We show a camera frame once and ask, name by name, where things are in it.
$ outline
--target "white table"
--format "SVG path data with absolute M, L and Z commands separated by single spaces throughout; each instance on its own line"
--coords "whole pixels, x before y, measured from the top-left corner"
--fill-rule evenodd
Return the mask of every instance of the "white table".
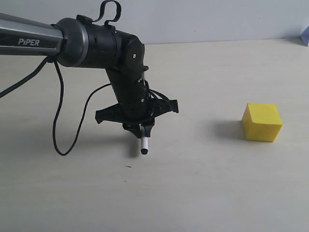
M 1 56 L 1 90 L 41 60 Z M 157 118 L 147 156 L 121 124 L 96 124 L 95 110 L 116 103 L 111 88 L 93 97 L 76 147 L 59 156 L 52 64 L 0 100 L 0 231 L 307 232 L 309 49 L 298 39 L 147 45 L 145 64 L 151 88 L 180 110 Z M 108 78 L 62 71 L 65 150 Z M 248 102 L 278 105 L 275 143 L 243 140 Z

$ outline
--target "marker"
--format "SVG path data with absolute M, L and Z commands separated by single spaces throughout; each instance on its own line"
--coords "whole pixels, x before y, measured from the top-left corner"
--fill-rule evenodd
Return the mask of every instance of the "marker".
M 146 137 L 146 131 L 144 127 L 140 127 L 141 138 L 140 138 L 140 152 L 143 155 L 148 153 L 148 138 Z

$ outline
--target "silver arm segment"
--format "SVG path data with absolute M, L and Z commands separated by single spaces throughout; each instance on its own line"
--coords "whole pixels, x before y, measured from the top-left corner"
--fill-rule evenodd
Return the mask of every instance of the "silver arm segment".
M 0 13 L 0 55 L 56 56 L 62 42 L 57 27 Z

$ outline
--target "yellow cube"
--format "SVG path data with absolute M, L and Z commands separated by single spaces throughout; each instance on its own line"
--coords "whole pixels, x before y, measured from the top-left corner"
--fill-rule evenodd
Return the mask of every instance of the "yellow cube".
M 276 105 L 249 103 L 242 117 L 246 140 L 273 142 L 282 127 Z

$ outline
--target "white wall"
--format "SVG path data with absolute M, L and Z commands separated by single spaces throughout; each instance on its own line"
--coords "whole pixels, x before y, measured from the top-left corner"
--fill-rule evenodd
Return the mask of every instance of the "white wall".
M 272 39 L 309 25 L 308 0 L 119 0 L 117 28 L 145 43 Z M 76 14 L 96 18 L 101 0 L 6 0 L 0 12 L 55 23 Z M 107 8 L 113 11 L 113 3 Z

